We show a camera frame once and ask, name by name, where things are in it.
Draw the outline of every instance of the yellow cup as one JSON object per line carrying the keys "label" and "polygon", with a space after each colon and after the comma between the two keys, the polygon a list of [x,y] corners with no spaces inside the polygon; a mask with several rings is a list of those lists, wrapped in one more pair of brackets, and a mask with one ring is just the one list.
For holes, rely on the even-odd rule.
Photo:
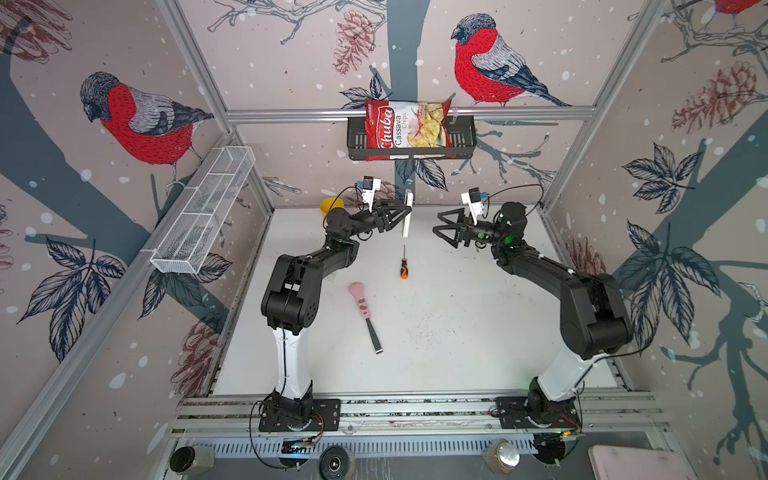
{"label": "yellow cup", "polygon": [[337,207],[344,208],[344,202],[340,198],[336,199],[336,202],[333,201],[333,198],[326,198],[323,200],[320,204],[320,211],[323,212],[323,218],[330,212],[331,208]]}

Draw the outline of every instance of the bullfinch illustration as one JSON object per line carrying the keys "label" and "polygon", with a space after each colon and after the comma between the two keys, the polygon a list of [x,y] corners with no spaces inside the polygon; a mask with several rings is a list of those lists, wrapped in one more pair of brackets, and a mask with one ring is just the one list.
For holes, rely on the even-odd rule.
{"label": "bullfinch illustration", "polygon": [[137,160],[152,165],[173,165],[174,179],[166,185],[166,191],[173,185],[183,185],[176,180],[176,162],[192,148],[197,127],[214,117],[165,95],[147,94],[129,87],[103,71],[85,79],[80,100],[88,120],[100,119],[104,128]]}
{"label": "bullfinch illustration", "polygon": [[505,105],[512,98],[540,97],[553,104],[568,104],[549,94],[525,64],[496,31],[490,15],[467,15],[456,25],[451,38],[456,40],[456,81],[475,99]]}
{"label": "bullfinch illustration", "polygon": [[[682,4],[680,7],[678,7],[678,9],[683,10],[686,7],[690,7],[691,5],[702,1],[703,0],[691,0],[690,2]],[[731,15],[731,18],[733,19],[733,27],[731,27],[729,31],[735,30],[737,28],[744,28],[744,25],[738,25],[736,23],[736,15],[740,14],[744,10],[747,10],[751,6],[757,5],[761,1],[762,0],[710,0],[710,3],[714,3],[715,13],[703,28],[706,29],[712,19],[715,18],[718,13],[726,13]]]}

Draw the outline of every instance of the vent grille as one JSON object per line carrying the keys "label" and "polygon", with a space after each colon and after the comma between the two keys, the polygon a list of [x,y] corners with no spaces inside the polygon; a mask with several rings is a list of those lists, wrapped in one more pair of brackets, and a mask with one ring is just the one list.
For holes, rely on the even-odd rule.
{"label": "vent grille", "polygon": [[[443,456],[443,455],[480,455],[482,450],[499,439],[506,439],[517,447],[522,455],[538,453],[533,444],[533,434],[518,433],[509,435],[398,435],[360,436],[351,439],[329,437],[303,454],[282,454],[282,437],[258,437],[253,439],[256,451],[267,458],[318,456],[331,445],[340,445],[353,452],[356,457],[370,458],[381,456]],[[205,445],[216,452],[216,458],[252,458],[253,450],[249,439],[188,439],[188,445]]]}

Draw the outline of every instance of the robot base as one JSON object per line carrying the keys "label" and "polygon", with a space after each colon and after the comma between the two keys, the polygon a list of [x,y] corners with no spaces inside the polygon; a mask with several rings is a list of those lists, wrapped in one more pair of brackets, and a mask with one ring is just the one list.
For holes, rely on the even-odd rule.
{"label": "robot base", "polygon": [[538,378],[531,381],[527,397],[498,397],[498,419],[503,429],[529,429],[532,426],[550,429],[581,427],[574,399],[553,402],[544,395]]}
{"label": "robot base", "polygon": [[313,413],[323,417],[324,430],[336,432],[339,429],[341,400],[313,399],[312,386],[302,399],[280,398],[274,390],[264,399],[264,408],[259,421],[259,432],[319,432],[320,423]]}

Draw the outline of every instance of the white table surface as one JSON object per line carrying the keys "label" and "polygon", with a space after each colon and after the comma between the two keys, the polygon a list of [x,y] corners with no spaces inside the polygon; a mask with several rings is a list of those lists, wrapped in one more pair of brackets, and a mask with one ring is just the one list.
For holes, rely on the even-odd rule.
{"label": "white table surface", "polygon": [[[352,266],[326,277],[319,312],[309,328],[315,393],[471,392],[527,389],[562,344],[559,302],[527,280],[498,268],[489,248],[454,249],[432,233],[437,213],[455,207],[415,207],[409,237],[397,226],[361,242]],[[493,214],[498,208],[492,207]],[[323,245],[319,209],[275,212],[230,339],[215,395],[267,394],[277,379],[276,344],[260,305],[279,255]],[[525,240],[557,259],[536,212]],[[399,276],[406,245],[409,278]],[[362,282],[383,353],[348,291]],[[587,386],[614,387],[605,362]]]}

